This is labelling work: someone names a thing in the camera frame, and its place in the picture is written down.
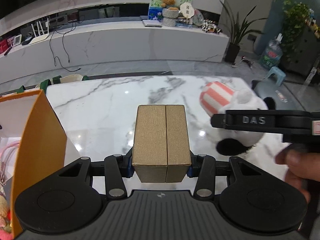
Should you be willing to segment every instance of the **white router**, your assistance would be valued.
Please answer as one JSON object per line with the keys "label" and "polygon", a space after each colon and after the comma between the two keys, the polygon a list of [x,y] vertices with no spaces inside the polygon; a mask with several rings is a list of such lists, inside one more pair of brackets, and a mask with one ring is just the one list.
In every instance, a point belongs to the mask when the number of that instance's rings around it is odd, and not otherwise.
{"label": "white router", "polygon": [[33,26],[33,24],[31,24],[32,26],[32,30],[33,30],[33,34],[35,35],[35,37],[32,39],[32,41],[29,44],[33,44],[33,43],[37,43],[39,41],[44,41],[49,37],[49,19],[47,19],[47,21],[45,22],[45,26],[47,27],[47,33],[44,32],[41,22],[37,22],[37,28],[38,28],[38,35],[36,35],[36,31],[35,28]]}

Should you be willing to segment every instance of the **brown teddy bear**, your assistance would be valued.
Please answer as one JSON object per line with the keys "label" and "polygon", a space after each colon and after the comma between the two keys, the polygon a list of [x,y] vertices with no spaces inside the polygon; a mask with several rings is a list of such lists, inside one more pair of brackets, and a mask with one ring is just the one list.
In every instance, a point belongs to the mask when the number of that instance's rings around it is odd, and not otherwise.
{"label": "brown teddy bear", "polygon": [[176,0],[162,0],[162,4],[161,7],[163,8],[167,8],[169,10],[179,10],[177,7],[171,6],[171,5],[175,5]]}

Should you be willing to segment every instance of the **small blue stool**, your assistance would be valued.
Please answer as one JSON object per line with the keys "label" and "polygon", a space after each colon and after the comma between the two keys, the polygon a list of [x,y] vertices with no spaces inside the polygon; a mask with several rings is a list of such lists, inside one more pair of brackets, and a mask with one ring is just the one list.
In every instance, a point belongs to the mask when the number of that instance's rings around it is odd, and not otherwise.
{"label": "small blue stool", "polygon": [[276,85],[278,87],[281,86],[282,82],[286,78],[286,74],[278,67],[272,67],[270,71],[268,72],[268,75],[265,78],[269,78],[271,75],[275,75],[277,77],[277,83]]}

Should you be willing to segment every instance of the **red and white striped fabric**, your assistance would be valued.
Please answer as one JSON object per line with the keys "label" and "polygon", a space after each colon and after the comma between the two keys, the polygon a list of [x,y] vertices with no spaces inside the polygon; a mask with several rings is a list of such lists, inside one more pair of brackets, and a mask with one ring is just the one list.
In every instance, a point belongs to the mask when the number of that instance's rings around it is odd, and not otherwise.
{"label": "red and white striped fabric", "polygon": [[200,104],[207,114],[212,117],[219,109],[230,103],[234,90],[220,82],[207,84],[200,95]]}

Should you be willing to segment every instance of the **wall socket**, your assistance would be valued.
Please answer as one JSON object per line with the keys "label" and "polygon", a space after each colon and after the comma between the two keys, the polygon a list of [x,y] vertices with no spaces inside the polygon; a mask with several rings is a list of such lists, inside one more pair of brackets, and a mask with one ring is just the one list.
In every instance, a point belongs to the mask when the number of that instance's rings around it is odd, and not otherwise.
{"label": "wall socket", "polygon": [[248,35],[248,40],[249,40],[249,41],[256,41],[256,39],[257,39],[257,36],[256,36],[256,35],[252,35],[252,34],[249,34],[249,35]]}

